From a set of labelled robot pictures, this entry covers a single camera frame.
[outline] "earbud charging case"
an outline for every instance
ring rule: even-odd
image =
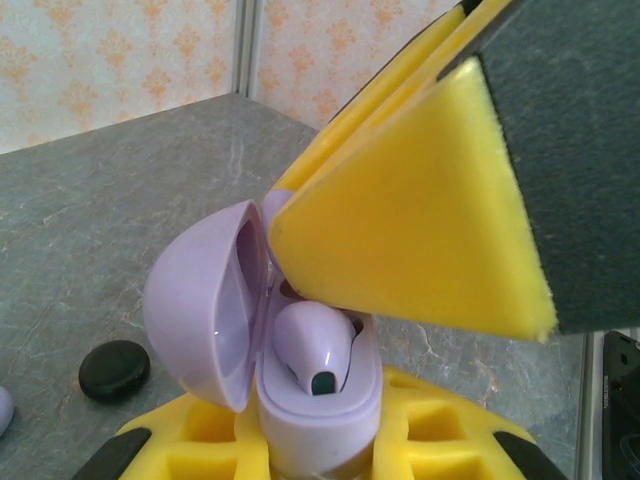
[[[145,329],[169,373],[202,400],[244,410],[255,373],[262,432],[281,474],[359,468],[353,459],[369,461],[382,397],[372,318],[349,312],[361,330],[342,390],[308,395],[273,348],[275,316],[301,300],[286,286],[281,273],[269,274],[260,214],[245,201],[196,223],[161,254],[145,285]]]

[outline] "orange floral pattern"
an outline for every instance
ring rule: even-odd
[[[251,96],[322,128],[417,31],[457,1],[263,0]]]
[[[228,93],[234,5],[0,0],[0,153]]]

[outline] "wallpaper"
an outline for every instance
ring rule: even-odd
[[[251,97],[324,126],[421,28],[458,0],[262,0]]]
[[[0,153],[231,89],[234,0],[0,0]]]

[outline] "gray marble countertop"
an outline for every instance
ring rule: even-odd
[[[0,438],[7,479],[64,479],[135,416],[182,393],[142,329],[141,289],[166,245],[260,199],[314,131],[226,95],[0,157],[0,385],[16,418]],[[377,319],[383,360],[527,428],[573,477],[583,338],[546,345]],[[143,391],[102,406],[79,389],[110,339],[152,356]]]

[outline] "patterned wallpaper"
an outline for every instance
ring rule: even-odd
[[[231,89],[233,0],[0,0],[0,153]]]
[[[259,0],[251,97],[324,126],[458,0]]]

